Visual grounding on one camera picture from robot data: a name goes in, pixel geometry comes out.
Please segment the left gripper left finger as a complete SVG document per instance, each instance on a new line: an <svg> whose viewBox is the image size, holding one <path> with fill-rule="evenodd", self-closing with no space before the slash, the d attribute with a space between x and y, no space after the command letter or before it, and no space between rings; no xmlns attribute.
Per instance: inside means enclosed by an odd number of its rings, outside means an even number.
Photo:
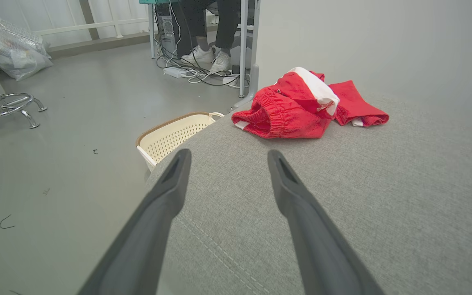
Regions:
<svg viewBox="0 0 472 295"><path fill-rule="evenodd" d="M155 295L173 219L185 203L192 153L179 150L103 255L80 295Z"/></svg>

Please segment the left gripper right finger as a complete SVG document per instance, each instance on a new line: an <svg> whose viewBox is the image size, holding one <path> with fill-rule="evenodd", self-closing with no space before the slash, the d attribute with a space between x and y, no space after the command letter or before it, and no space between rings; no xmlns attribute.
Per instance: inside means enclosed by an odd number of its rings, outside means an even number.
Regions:
<svg viewBox="0 0 472 295"><path fill-rule="evenodd" d="M383 291L326 211L278 150L268 151L274 197L287 219L307 295Z"/></svg>

